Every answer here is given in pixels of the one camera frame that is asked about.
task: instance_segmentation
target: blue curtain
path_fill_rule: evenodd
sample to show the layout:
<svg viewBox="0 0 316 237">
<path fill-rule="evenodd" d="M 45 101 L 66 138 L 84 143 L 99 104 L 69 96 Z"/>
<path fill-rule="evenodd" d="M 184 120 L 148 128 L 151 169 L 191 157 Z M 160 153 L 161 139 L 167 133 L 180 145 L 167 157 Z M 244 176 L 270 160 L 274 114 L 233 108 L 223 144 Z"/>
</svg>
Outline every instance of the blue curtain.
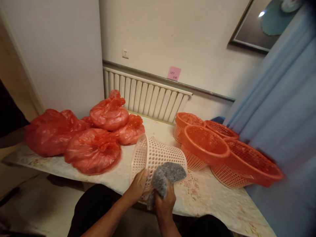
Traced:
<svg viewBox="0 0 316 237">
<path fill-rule="evenodd" d="M 278 237 L 316 236 L 316 22 L 305 4 L 224 124 L 272 157 L 286 178 L 246 187 Z"/>
</svg>

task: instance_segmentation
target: person's left hand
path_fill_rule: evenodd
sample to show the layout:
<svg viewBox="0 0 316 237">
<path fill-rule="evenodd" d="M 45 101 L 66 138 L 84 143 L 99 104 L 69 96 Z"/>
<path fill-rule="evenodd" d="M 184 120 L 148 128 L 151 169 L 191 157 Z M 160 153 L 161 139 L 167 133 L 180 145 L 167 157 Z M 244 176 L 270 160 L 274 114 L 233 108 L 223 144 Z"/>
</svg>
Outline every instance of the person's left hand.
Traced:
<svg viewBox="0 0 316 237">
<path fill-rule="evenodd" d="M 145 190 L 145 184 L 149 176 L 149 169 L 143 169 L 134 178 L 131 186 L 123 194 L 123 197 L 130 203 L 134 205 L 141 197 Z"/>
</svg>

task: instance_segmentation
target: framed painting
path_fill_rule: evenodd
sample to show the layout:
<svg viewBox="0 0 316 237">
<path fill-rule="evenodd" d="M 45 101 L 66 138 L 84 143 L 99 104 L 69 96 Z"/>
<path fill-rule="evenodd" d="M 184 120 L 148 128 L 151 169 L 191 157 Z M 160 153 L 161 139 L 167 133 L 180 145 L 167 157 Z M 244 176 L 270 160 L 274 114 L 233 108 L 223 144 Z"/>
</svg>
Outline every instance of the framed painting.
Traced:
<svg viewBox="0 0 316 237">
<path fill-rule="evenodd" d="M 304 0 L 250 0 L 229 44 L 267 54 Z"/>
</svg>

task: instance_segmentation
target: white radiator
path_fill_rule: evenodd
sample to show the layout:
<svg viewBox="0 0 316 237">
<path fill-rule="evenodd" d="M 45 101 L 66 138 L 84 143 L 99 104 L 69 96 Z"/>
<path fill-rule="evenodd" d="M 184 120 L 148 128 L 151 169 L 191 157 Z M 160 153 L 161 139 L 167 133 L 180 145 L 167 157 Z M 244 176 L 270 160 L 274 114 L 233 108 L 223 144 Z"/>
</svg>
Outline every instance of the white radiator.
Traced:
<svg viewBox="0 0 316 237">
<path fill-rule="evenodd" d="M 191 92 L 150 81 L 112 68 L 103 67 L 105 98 L 113 89 L 125 98 L 124 107 L 149 117 L 174 123 L 178 112 L 184 111 Z"/>
</svg>

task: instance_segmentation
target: floral tablecloth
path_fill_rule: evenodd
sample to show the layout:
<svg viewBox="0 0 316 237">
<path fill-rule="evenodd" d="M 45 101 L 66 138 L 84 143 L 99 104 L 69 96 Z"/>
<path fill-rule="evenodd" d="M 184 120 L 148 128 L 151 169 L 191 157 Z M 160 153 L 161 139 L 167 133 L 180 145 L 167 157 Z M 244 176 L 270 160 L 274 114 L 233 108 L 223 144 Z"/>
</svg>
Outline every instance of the floral tablecloth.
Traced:
<svg viewBox="0 0 316 237">
<path fill-rule="evenodd" d="M 174 126 L 143 117 L 146 134 L 176 147 Z M 87 176 L 64 161 L 64 157 L 43 158 L 23 146 L 8 155 L 2 162 L 21 165 L 57 176 L 91 183 L 101 183 L 119 194 L 129 187 L 129 174 L 135 145 L 122 147 L 122 158 L 112 170 Z M 188 170 L 187 177 L 174 186 L 177 201 L 173 212 L 183 216 L 200 217 L 211 214 L 228 229 L 246 236 L 276 236 L 244 189 L 233 190 L 222 185 L 209 168 Z"/>
</svg>

